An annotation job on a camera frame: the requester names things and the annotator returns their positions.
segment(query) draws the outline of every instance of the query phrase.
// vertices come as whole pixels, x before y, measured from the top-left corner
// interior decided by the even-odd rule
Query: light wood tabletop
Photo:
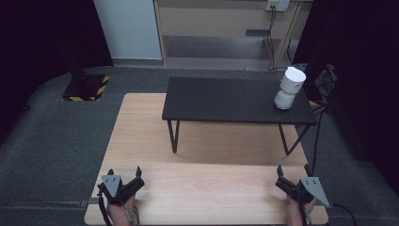
[[[289,156],[277,125],[215,122],[181,123],[179,151],[170,151],[168,125],[162,120],[165,93],[126,94],[99,171],[110,169],[127,184],[142,170],[145,185],[136,193],[143,225],[285,224],[285,193],[275,186],[277,166],[297,183],[306,176],[300,144]],[[297,139],[284,126],[287,142]],[[327,222],[315,206],[313,224]],[[90,204],[88,225],[104,225],[98,204]]]

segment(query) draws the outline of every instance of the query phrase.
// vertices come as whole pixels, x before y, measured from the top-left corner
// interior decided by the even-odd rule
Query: robotic arm
[[[120,175],[114,175],[114,171],[112,169],[109,170],[107,175],[104,175],[101,178],[103,182],[100,185],[97,185],[99,188],[99,206],[106,225],[110,226],[111,222],[106,214],[103,193],[108,199],[109,203],[124,205],[145,184],[141,179],[140,167],[137,167],[135,179],[133,179],[127,185],[123,185]],[[129,213],[126,213],[126,215],[130,221],[131,218]]]
[[[305,171],[308,177],[302,177],[297,184],[294,184],[284,177],[281,165],[279,165],[277,168],[279,179],[276,181],[276,186],[299,203],[299,211],[302,216],[303,225],[307,225],[306,218],[310,218],[310,216],[305,213],[303,207],[304,203],[311,202],[313,198],[316,198],[326,208],[332,208],[332,204],[328,201],[319,178],[313,177],[308,164],[305,165]]]

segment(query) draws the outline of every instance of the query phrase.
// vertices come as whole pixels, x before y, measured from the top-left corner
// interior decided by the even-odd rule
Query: black table
[[[180,121],[214,121],[277,124],[285,153],[290,154],[311,125],[317,124],[305,92],[293,106],[278,109],[274,98],[280,81],[170,77],[162,120],[168,121],[172,150],[177,152]],[[176,121],[173,134],[172,121]],[[288,149],[283,124],[305,125]]]

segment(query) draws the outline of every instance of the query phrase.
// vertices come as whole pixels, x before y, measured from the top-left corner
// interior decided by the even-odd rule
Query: black metal table leg
[[[174,153],[177,153],[177,143],[179,140],[179,127],[180,127],[180,121],[176,121],[176,133],[173,134],[172,121],[168,121],[170,142],[172,143],[172,150]]]
[[[281,124],[279,124],[279,133],[281,134],[281,139],[282,139],[282,145],[284,146],[284,151],[286,155],[289,155],[294,148],[296,147],[296,145],[299,143],[299,141],[303,138],[303,136],[305,136],[306,132],[309,130],[309,128],[311,128],[309,125],[307,125],[305,127],[305,129],[302,131],[302,133],[299,135],[298,139],[296,140],[296,142],[293,144],[293,146],[291,147],[290,150],[288,150],[287,147],[287,141],[285,140],[285,136],[284,136],[284,131],[282,131],[282,126]]]

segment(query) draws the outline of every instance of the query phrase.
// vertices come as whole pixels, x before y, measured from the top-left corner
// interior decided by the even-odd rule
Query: electrical cable
[[[294,65],[294,61],[290,55],[290,45],[291,45],[291,40],[288,42],[288,46],[287,46],[287,57],[288,57],[288,60],[290,61],[291,65]]]
[[[315,169],[315,167],[316,167],[317,143],[318,143],[318,140],[319,140],[320,125],[322,124],[322,117],[323,117],[323,114],[327,111],[327,107],[328,107],[328,105],[324,105],[324,109],[323,109],[321,112],[317,113],[317,114],[320,114],[320,117],[319,117],[319,122],[317,123],[316,139],[315,139],[315,141],[314,141],[313,163],[312,163],[312,165],[311,165],[311,171],[312,171],[313,173],[314,173],[314,169]]]
[[[354,226],[358,226],[358,222],[356,221],[355,215],[354,215],[347,207],[345,207],[345,206],[343,206],[343,205],[341,205],[341,204],[334,203],[334,202],[332,202],[331,204],[332,204],[332,206],[334,206],[334,207],[340,207],[340,208],[342,208],[343,210],[345,210],[345,211],[350,215],[350,217],[352,218],[353,225],[354,225]]]
[[[135,212],[136,219],[137,219],[137,225],[140,225],[140,216],[138,214],[138,209],[135,205],[133,206],[133,208],[134,208],[134,212]]]
[[[269,62],[269,66],[267,67],[268,71],[274,71],[275,67],[274,67],[274,46],[273,46],[273,40],[272,40],[272,28],[273,28],[273,23],[276,19],[276,9],[275,6],[271,6],[272,9],[272,15],[271,15],[271,19],[270,19],[270,26],[269,26],[269,35],[267,36],[267,44],[270,48],[271,51],[271,57],[270,57],[270,62]]]

